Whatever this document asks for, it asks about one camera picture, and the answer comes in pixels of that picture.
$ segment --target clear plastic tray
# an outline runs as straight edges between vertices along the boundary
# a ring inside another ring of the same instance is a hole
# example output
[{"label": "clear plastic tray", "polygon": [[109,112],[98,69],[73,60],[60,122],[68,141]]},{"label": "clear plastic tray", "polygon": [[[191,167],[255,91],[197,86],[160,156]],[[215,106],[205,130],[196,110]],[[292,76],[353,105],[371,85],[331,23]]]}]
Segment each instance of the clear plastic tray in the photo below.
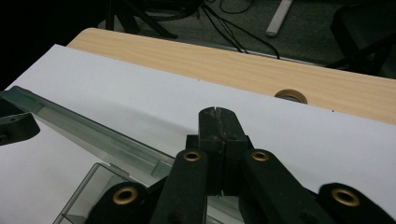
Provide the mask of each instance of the clear plastic tray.
[{"label": "clear plastic tray", "polygon": [[[54,223],[82,224],[111,186],[133,180],[148,187],[172,168],[174,158],[169,155],[21,87],[14,86],[1,96],[103,161],[92,167]],[[218,219],[224,216],[243,222],[237,198],[208,197],[207,201],[208,214],[214,215],[208,215],[206,223],[222,223]]]}]

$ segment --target cable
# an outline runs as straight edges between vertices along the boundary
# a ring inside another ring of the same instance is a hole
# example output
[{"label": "cable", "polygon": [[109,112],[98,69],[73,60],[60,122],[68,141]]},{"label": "cable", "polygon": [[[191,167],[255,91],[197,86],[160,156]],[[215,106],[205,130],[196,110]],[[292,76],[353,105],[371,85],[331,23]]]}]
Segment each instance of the cable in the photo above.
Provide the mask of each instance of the cable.
[{"label": "cable", "polygon": [[230,28],[230,26],[228,26],[227,23],[225,23],[224,21],[220,20],[219,18],[218,18],[218,21],[219,21],[220,25],[224,28],[225,32],[233,39],[235,44],[240,49],[242,49],[246,54],[248,54],[248,51],[245,49],[245,47],[236,39],[235,35],[233,34],[233,30]]},{"label": "cable", "polygon": [[[181,20],[184,18],[189,17],[192,15],[194,12],[198,11],[199,6],[204,2],[204,0],[191,0],[190,2],[187,2],[185,4],[187,5],[182,5],[178,6],[177,8],[169,8],[167,9],[166,13],[169,13],[170,15],[163,15],[163,16],[155,16],[155,15],[149,15],[153,20],[155,21],[176,21],[176,20]],[[144,1],[145,3],[145,8],[144,10],[147,10],[149,8],[151,12],[153,13],[164,13],[164,11],[160,8],[154,7],[150,1]]]},{"label": "cable", "polygon": [[208,13],[212,14],[212,15],[213,15],[214,17],[216,17],[218,20],[220,20],[220,21],[222,21],[222,22],[224,22],[224,23],[226,23],[226,24],[230,24],[231,26],[235,27],[236,29],[239,29],[240,31],[245,32],[246,34],[250,35],[250,36],[253,37],[254,39],[256,39],[256,40],[258,40],[259,42],[263,43],[265,46],[267,46],[268,48],[270,48],[270,49],[275,53],[277,59],[280,59],[279,52],[278,52],[277,49],[276,49],[274,46],[272,46],[271,44],[269,44],[269,43],[267,43],[266,41],[264,41],[264,40],[258,38],[258,37],[255,36],[255,35],[251,34],[251,33],[248,32],[247,30],[245,30],[245,29],[243,29],[243,28],[241,28],[241,27],[235,25],[234,23],[232,23],[232,22],[230,22],[230,21],[227,21],[227,20],[223,19],[223,18],[220,17],[218,14],[216,14],[216,12],[213,11],[208,5],[206,5],[206,4],[201,5],[201,9],[204,11],[204,13],[206,14],[206,16],[210,19],[210,22],[213,24],[213,26],[214,26],[215,29],[218,31],[218,33],[220,33],[220,35],[221,35],[224,39],[226,39],[229,43],[231,43],[233,46],[235,46],[235,48],[236,48],[239,52],[242,52],[242,50],[241,50],[239,47],[237,47],[237,45],[239,45],[239,46],[242,46],[242,45],[240,45],[240,43],[236,40],[236,38],[234,37],[233,33],[230,34],[230,33],[228,33],[228,31],[226,30],[227,34],[229,34],[229,35],[231,36],[231,38],[236,42],[236,44],[235,44],[230,38],[228,38],[225,34],[223,34],[223,33],[219,30],[219,28],[215,25],[215,23],[212,21],[212,19],[211,19],[210,16],[208,15]]},{"label": "cable", "polygon": [[221,32],[221,30],[219,30],[218,26],[216,26],[216,24],[212,21],[212,18],[209,16],[209,14],[207,14],[206,9],[201,6],[203,12],[206,14],[206,16],[209,18],[210,22],[212,23],[213,27],[215,27],[216,31],[227,41],[229,42],[231,45],[233,45],[236,50],[238,50],[239,52],[242,52],[242,50],[230,39],[228,38],[224,33]]},{"label": "cable", "polygon": [[248,11],[250,9],[251,5],[253,5],[253,2],[254,2],[254,0],[251,0],[249,5],[243,10],[231,12],[231,11],[226,11],[225,9],[223,9],[223,6],[222,6],[223,5],[223,0],[220,0],[219,8],[220,8],[220,10],[222,12],[227,13],[227,14],[241,14],[241,13],[244,13],[244,12]]}]

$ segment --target black plastic part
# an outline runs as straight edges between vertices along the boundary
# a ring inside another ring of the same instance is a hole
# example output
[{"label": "black plastic part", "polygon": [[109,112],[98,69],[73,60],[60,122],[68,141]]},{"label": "black plastic part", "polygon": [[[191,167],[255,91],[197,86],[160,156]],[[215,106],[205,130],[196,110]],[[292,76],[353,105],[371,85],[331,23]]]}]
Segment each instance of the black plastic part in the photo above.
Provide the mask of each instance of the black plastic part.
[{"label": "black plastic part", "polygon": [[[134,189],[133,192],[124,190],[119,196],[117,192],[123,189]],[[145,204],[147,198],[146,188],[135,182],[123,182],[113,186],[101,197],[93,207],[86,224],[146,224],[149,221],[149,209]],[[135,197],[128,203],[117,203],[114,198],[120,198],[121,202],[128,202],[128,198]]]},{"label": "black plastic part", "polygon": [[382,208],[350,186],[332,183],[323,185],[318,202],[337,223],[396,223]]},{"label": "black plastic part", "polygon": [[165,186],[167,176],[159,180],[157,183],[147,188],[148,196],[145,200],[145,214],[148,216],[146,223],[149,223],[149,219],[154,213],[154,209],[157,206],[158,200],[160,199],[161,193],[163,192],[163,186]]},{"label": "black plastic part", "polygon": [[180,151],[149,223],[204,224],[206,178],[206,153],[202,150]]},{"label": "black plastic part", "polygon": [[237,196],[241,188],[240,163],[252,144],[235,113],[209,107],[199,113],[199,148],[209,157],[208,195]]},{"label": "black plastic part", "polygon": [[247,151],[242,167],[269,223],[335,223],[271,152]]},{"label": "black plastic part", "polygon": [[39,132],[32,114],[0,98],[0,146],[28,140]]},{"label": "black plastic part", "polygon": [[242,171],[240,163],[244,153],[249,149],[248,137],[245,135],[235,113],[218,107],[216,109],[220,133],[225,142],[222,190],[225,196],[239,195]]},{"label": "black plastic part", "polygon": [[199,138],[196,134],[187,134],[186,138],[186,149],[198,149]]},{"label": "black plastic part", "polygon": [[238,207],[245,224],[266,224],[268,219],[262,211],[259,203],[255,200],[247,200],[239,197]]},{"label": "black plastic part", "polygon": [[220,195],[222,189],[223,147],[216,108],[199,112],[199,148],[207,153],[210,174],[207,178],[207,195]]}]

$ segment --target wooden tabletop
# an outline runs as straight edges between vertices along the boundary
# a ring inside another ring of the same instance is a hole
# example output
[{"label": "wooden tabletop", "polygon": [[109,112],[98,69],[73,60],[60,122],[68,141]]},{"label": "wooden tabletop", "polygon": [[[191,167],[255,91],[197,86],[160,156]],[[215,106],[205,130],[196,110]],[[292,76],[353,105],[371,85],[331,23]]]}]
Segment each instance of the wooden tabletop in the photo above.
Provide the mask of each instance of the wooden tabletop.
[{"label": "wooden tabletop", "polygon": [[292,89],[309,105],[396,124],[393,79],[95,28],[67,47],[271,96]]}]

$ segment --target black chair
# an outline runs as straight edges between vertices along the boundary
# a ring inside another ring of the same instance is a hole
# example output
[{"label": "black chair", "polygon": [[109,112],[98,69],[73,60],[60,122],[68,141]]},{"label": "black chair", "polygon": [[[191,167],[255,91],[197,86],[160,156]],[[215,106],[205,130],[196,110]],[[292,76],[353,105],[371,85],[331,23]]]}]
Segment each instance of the black chair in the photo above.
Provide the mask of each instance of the black chair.
[{"label": "black chair", "polygon": [[396,78],[396,0],[365,1],[339,8],[332,33],[345,58],[327,67]]}]

